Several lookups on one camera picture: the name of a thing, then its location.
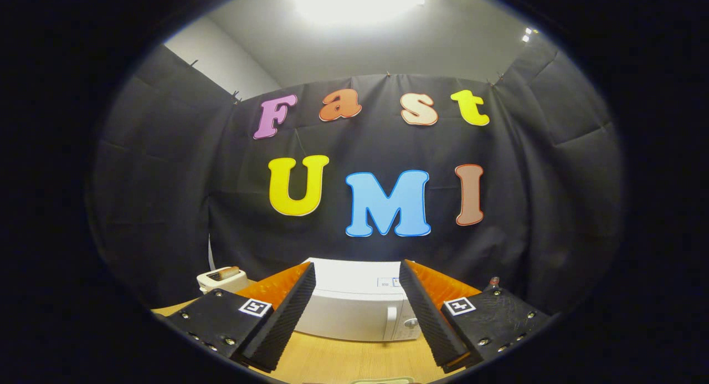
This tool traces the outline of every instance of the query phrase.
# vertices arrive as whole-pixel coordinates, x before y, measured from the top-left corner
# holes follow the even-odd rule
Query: black fabric backdrop
[[[362,112],[322,122],[322,99],[356,89]],[[491,122],[472,126],[450,95],[484,99]],[[411,126],[405,93],[425,93],[439,121]],[[260,104],[298,96],[278,132],[253,139]],[[268,198],[268,162],[292,157],[290,193],[305,193],[306,155],[327,155],[321,204],[287,217]],[[502,285],[548,313],[570,308],[608,267],[623,218],[621,155],[610,113],[574,64],[535,37],[491,86],[409,74],[355,76],[274,91],[234,106],[229,94],[160,48],[129,81],[97,156],[96,202],[104,254],[152,308],[200,295],[195,276],[238,265],[261,279],[314,256],[408,258],[463,280]],[[482,222],[459,227],[454,169],[477,164]],[[352,195],[345,177],[372,172],[387,194],[404,170],[425,170],[431,233],[345,234]]]

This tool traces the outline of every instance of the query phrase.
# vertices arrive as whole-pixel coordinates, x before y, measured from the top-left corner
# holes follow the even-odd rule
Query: table surface
[[[164,316],[194,300],[152,309]],[[266,376],[293,383],[350,384],[367,379],[412,377],[431,382],[450,376],[436,366],[423,335],[418,339],[392,342],[360,342],[328,339],[294,331],[278,368]]]

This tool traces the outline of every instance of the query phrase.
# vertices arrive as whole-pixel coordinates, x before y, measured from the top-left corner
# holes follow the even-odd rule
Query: white microwave
[[[398,282],[400,262],[308,258],[316,287],[296,331],[350,341],[402,341],[421,334]]]

